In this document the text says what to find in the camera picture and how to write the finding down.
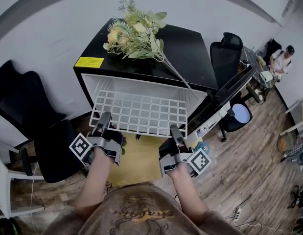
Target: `mesh chair back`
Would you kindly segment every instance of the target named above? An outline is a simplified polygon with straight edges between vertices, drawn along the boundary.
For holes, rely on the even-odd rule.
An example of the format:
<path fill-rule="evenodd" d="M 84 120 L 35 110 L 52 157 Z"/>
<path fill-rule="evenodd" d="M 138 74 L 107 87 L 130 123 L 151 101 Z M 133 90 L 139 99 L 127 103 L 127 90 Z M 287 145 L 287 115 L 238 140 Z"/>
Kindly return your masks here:
<path fill-rule="evenodd" d="M 11 60 L 0 67 L 0 99 L 10 92 L 20 76 L 21 74 L 15 70 Z"/>
<path fill-rule="evenodd" d="M 0 100 L 0 115 L 30 140 L 65 118 L 49 103 L 40 77 L 34 71 L 21 75 Z"/>
<path fill-rule="evenodd" d="M 210 46 L 210 58 L 219 89 L 238 73 L 238 64 L 243 48 L 240 37 L 225 32 L 221 42 Z"/>
<path fill-rule="evenodd" d="M 265 57 L 263 58 L 263 60 L 265 61 L 265 63 L 267 65 L 270 64 L 270 56 L 276 52 L 278 49 L 282 49 L 282 46 L 276 42 L 274 39 L 272 39 L 271 41 L 268 42 L 267 44 L 267 53 L 265 54 Z"/>

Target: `forearm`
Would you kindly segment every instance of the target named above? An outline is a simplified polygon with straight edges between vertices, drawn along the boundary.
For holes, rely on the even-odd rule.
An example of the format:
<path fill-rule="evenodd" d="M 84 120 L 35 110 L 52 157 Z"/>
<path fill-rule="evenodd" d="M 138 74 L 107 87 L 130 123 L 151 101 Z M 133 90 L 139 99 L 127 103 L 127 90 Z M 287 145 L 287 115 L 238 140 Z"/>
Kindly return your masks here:
<path fill-rule="evenodd" d="M 209 208 L 200 199 L 191 176 L 188 173 L 181 173 L 172 179 L 183 212 L 192 222 L 200 225 L 205 218 L 204 213 L 209 211 Z"/>
<path fill-rule="evenodd" d="M 104 189 L 113 160 L 100 148 L 95 148 L 95 158 L 91 164 L 85 184 L 73 206 L 79 209 L 87 219 L 102 202 Z"/>
<path fill-rule="evenodd" d="M 283 74 L 284 71 L 283 70 L 275 70 L 276 73 L 280 73 L 280 74 Z"/>
<path fill-rule="evenodd" d="M 271 69 L 275 70 L 275 64 L 274 64 L 273 56 L 270 56 L 270 65 L 271 65 Z"/>

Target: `cap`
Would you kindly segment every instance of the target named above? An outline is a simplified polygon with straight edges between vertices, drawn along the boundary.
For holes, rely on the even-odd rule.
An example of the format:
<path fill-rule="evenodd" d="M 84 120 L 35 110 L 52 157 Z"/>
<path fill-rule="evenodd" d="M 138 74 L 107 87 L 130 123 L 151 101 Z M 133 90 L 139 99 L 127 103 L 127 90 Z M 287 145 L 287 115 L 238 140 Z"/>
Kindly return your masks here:
<path fill-rule="evenodd" d="M 291 45 L 289 45 L 289 46 L 287 46 L 286 49 L 288 50 L 288 52 L 289 52 L 291 55 L 294 55 L 294 53 L 295 53 L 294 47 L 292 47 Z"/>

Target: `desk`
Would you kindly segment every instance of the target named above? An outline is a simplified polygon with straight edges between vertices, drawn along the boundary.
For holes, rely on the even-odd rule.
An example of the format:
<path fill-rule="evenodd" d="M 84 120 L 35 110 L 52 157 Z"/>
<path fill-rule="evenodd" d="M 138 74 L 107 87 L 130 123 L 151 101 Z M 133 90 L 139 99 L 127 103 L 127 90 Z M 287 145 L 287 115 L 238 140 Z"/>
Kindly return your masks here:
<path fill-rule="evenodd" d="M 253 79 L 255 81 L 257 81 L 257 83 L 261 86 L 264 87 L 263 89 L 263 97 L 264 97 L 264 101 L 266 100 L 266 97 L 270 91 L 270 89 L 274 88 L 275 83 L 278 81 L 278 79 L 272 79 L 269 82 L 265 82 L 261 76 L 260 73 L 263 71 L 269 71 L 269 67 L 268 66 L 264 66 L 262 67 L 260 65 L 260 63 L 257 61 L 257 55 L 250 49 L 248 49 L 247 47 L 243 47 L 241 56 L 240 56 L 240 60 L 247 60 L 251 66 L 256 67 L 256 72 L 253 75 Z"/>

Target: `yellow flower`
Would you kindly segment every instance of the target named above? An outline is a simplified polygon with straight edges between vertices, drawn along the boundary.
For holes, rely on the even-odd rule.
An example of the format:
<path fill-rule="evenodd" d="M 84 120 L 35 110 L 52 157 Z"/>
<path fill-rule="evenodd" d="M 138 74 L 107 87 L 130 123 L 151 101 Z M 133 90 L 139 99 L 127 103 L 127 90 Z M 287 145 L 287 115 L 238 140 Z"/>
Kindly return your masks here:
<path fill-rule="evenodd" d="M 119 27 L 112 27 L 111 30 L 116 31 L 118 34 L 121 33 L 121 29 Z"/>
<path fill-rule="evenodd" d="M 142 23 L 137 23 L 137 24 L 133 25 L 133 28 L 134 28 L 134 30 L 137 31 L 138 33 L 145 32 L 145 31 L 146 31 L 146 28 L 142 25 Z"/>
<path fill-rule="evenodd" d="M 124 17 L 124 20 L 130 25 L 130 26 L 133 26 L 134 24 L 137 23 L 137 18 L 132 15 L 131 13 L 127 12 L 125 17 Z"/>
<path fill-rule="evenodd" d="M 145 19 L 145 22 L 148 24 L 148 26 L 151 27 L 151 26 L 152 26 L 152 22 L 150 22 L 150 21 L 147 19 L 147 17 L 145 17 L 144 19 Z"/>
<path fill-rule="evenodd" d="M 110 44 L 115 44 L 117 42 L 117 36 L 118 32 L 116 30 L 111 29 L 110 33 L 108 34 L 108 42 Z"/>
<path fill-rule="evenodd" d="M 122 44 L 122 45 L 125 45 L 128 41 L 128 38 L 127 37 L 124 37 L 124 36 L 121 36 L 119 39 L 118 39 L 118 44 Z"/>

